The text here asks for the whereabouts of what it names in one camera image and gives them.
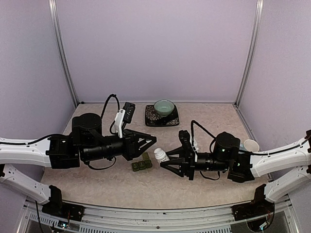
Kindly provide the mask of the white pill bottle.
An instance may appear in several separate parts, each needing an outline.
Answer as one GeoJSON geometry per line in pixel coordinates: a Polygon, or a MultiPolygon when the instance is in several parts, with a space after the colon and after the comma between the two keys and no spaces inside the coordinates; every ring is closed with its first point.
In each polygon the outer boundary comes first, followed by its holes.
{"type": "Polygon", "coordinates": [[[155,159],[158,161],[159,164],[170,160],[166,152],[161,148],[155,149],[154,155],[155,155],[155,159]]]}

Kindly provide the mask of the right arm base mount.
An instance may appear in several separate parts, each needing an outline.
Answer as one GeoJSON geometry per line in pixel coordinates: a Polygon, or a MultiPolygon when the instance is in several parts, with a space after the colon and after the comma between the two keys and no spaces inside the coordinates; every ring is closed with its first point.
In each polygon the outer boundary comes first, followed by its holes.
{"type": "Polygon", "coordinates": [[[255,190],[254,198],[248,203],[236,204],[231,207],[235,221],[271,214],[275,210],[274,202],[265,198],[266,184],[262,184],[255,190]]]}

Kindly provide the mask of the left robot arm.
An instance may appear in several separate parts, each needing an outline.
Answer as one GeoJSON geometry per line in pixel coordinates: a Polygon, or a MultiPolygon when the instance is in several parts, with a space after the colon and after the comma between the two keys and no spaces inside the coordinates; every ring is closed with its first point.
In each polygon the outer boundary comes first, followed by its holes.
{"type": "Polygon", "coordinates": [[[87,113],[72,119],[69,135],[50,134],[28,142],[2,138],[0,140],[0,181],[31,197],[58,216],[68,211],[61,190],[35,181],[15,168],[15,164],[37,165],[52,169],[69,169],[89,165],[101,159],[123,156],[131,161],[140,157],[156,142],[156,137],[133,130],[103,136],[102,119],[87,113]]]}

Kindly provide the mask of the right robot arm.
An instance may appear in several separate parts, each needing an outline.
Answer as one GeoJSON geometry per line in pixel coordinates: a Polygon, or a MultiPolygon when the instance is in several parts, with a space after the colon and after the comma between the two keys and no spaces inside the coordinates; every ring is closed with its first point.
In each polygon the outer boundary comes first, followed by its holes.
{"type": "Polygon", "coordinates": [[[252,215],[258,216],[268,203],[301,187],[311,180],[311,132],[300,140],[264,152],[240,149],[240,140],[222,132],[212,141],[212,152],[196,152],[188,131],[179,132],[181,147],[167,152],[168,161],[160,166],[180,177],[193,180],[195,171],[227,172],[227,178],[237,183],[252,181],[268,173],[290,169],[277,180],[256,188],[248,205],[252,215]]]}

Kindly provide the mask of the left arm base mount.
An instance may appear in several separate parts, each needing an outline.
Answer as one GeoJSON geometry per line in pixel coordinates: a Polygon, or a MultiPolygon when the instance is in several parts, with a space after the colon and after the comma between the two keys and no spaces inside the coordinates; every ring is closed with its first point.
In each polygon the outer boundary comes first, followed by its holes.
{"type": "Polygon", "coordinates": [[[85,207],[77,204],[63,202],[61,190],[50,185],[50,196],[46,204],[42,204],[42,212],[68,220],[81,222],[85,207]]]}

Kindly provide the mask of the green three-compartment pill box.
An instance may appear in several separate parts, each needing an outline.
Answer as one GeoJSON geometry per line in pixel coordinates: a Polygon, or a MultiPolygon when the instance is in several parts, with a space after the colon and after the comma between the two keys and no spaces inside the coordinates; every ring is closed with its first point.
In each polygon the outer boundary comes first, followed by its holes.
{"type": "Polygon", "coordinates": [[[144,152],[142,154],[142,160],[137,161],[137,162],[133,162],[131,164],[132,166],[132,171],[133,172],[137,172],[140,170],[146,170],[146,169],[150,169],[153,167],[152,161],[150,159],[149,153],[148,152],[144,152]]]}

